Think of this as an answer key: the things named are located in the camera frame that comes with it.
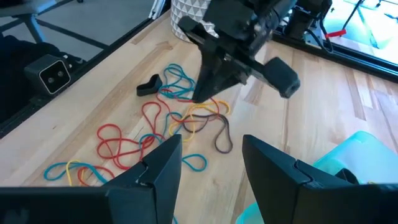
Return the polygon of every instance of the wooden surface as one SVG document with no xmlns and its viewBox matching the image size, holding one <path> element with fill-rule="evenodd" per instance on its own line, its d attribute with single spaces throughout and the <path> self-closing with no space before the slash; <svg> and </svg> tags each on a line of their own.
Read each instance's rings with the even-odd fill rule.
<svg viewBox="0 0 398 224">
<path fill-rule="evenodd" d="M 250 78 L 246 86 L 216 96 L 231 104 L 228 119 L 234 148 L 227 155 L 214 149 L 212 140 L 221 127 L 219 121 L 184 143 L 184 154 L 202 153 L 209 164 L 201 173 L 182 167 L 175 207 L 179 223 L 234 223 L 253 203 L 241 156 L 243 134 L 253 134 L 309 164 L 358 130 L 370 132 L 398 150 L 396 84 L 274 42 L 263 47 L 257 59 L 266 62 L 275 56 L 298 73 L 301 88 L 284 100 L 272 88 Z M 99 141 L 95 132 L 102 124 L 114 123 L 127 138 L 139 139 L 148 133 L 141 105 L 154 96 L 137 97 L 135 89 L 169 63 L 180 64 L 196 77 L 200 53 L 195 45 L 174 37 L 166 14 L 1 140 L 1 185 L 67 185 L 66 177 L 45 181 L 43 170 L 70 159 L 106 166 L 120 174 L 111 161 L 96 155 Z M 172 110 L 184 112 L 187 107 L 174 100 L 167 102 Z M 151 118 L 156 112 L 155 106 L 146 108 Z M 158 129 L 163 128 L 164 116 L 165 108 Z M 226 146 L 225 136 L 219 143 Z M 136 146 L 123 144 L 124 151 L 132 148 Z M 137 156 L 122 161 L 133 165 Z M 93 177 L 88 182 L 100 184 Z"/>
</svg>

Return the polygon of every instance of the white patterned object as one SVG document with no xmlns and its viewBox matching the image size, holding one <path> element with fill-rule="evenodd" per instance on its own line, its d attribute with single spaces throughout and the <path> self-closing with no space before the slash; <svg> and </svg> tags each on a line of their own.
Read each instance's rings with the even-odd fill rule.
<svg viewBox="0 0 398 224">
<path fill-rule="evenodd" d="M 178 27 L 178 22 L 183 16 L 190 16 L 205 27 L 206 31 L 217 36 L 214 31 L 214 25 L 209 22 L 202 21 L 211 0 L 172 0 L 172 31 L 179 39 L 189 42 L 188 37 Z"/>
</svg>

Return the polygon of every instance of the black tool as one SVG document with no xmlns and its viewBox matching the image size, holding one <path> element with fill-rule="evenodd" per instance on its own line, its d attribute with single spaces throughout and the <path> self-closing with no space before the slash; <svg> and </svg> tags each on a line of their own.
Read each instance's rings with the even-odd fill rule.
<svg viewBox="0 0 398 224">
<path fill-rule="evenodd" d="M 163 85 L 159 74 L 153 75 L 149 82 L 137 86 L 137 96 L 146 96 L 150 94 L 157 93 L 159 88 Z"/>
<path fill-rule="evenodd" d="M 250 75 L 289 98 L 299 88 L 297 74 L 281 59 L 274 58 L 265 65 L 254 56 L 271 38 L 283 17 L 296 0 L 213 0 L 203 17 L 215 25 L 218 37 L 188 16 L 178 26 L 197 44 L 201 52 L 201 67 L 192 100 L 201 103 L 238 83 L 246 84 Z"/>
</svg>

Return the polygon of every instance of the chair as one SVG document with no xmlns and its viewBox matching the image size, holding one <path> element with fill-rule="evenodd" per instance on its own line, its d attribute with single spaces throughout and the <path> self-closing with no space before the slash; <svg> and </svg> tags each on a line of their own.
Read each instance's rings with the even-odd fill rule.
<svg viewBox="0 0 398 224">
<path fill-rule="evenodd" d="M 4 32 L 23 22 L 37 43 L 44 42 L 44 35 L 35 19 L 35 15 L 50 9 L 56 4 L 56 0 L 31 0 L 26 1 L 24 4 L 1 8 L 0 17 L 11 16 L 20 19 L 20 21 L 13 21 L 0 27 L 0 32 Z"/>
<path fill-rule="evenodd" d="M 98 42 L 97 40 L 90 39 L 83 35 L 72 32 L 70 30 L 66 30 L 64 28 L 55 26 L 48 22 L 36 19 L 36 15 L 48 12 L 52 9 L 60 7 L 73 0 L 61 0 L 58 2 L 56 0 L 24 0 L 24 1 L 25 1 L 24 4 L 0 8 L 0 17 L 11 16 L 13 18 L 18 18 L 15 21 L 0 26 L 0 37 L 2 37 L 2 32 L 4 32 L 5 30 L 18 26 L 21 23 L 24 23 L 29 29 L 29 32 L 32 34 L 36 43 L 45 42 L 45 37 L 42 31 L 40 30 L 40 26 L 44 26 L 101 49 L 106 49 L 107 47 L 109 47 L 104 43 Z"/>
</svg>

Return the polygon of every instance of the light blue box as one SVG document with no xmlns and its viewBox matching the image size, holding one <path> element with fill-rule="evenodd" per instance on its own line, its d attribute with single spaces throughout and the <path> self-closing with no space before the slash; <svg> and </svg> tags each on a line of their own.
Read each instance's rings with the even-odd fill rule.
<svg viewBox="0 0 398 224">
<path fill-rule="evenodd" d="M 331 175 L 346 168 L 360 184 L 398 183 L 398 155 L 364 131 L 353 134 L 313 166 Z M 264 224 L 257 203 L 248 206 L 236 224 Z"/>
</svg>

